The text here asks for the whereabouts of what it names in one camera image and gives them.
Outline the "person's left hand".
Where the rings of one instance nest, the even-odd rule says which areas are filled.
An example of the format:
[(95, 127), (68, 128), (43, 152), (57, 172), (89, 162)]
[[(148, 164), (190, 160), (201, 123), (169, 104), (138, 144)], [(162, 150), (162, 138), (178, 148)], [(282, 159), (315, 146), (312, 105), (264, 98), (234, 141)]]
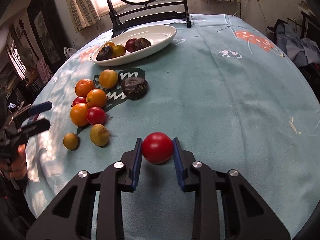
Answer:
[(18, 147), (17, 154), (15, 161), (11, 165), (8, 165), (5, 160), (1, 159), (1, 171), (4, 172), (5, 177), (8, 179), (21, 180), (27, 174), (25, 145)]

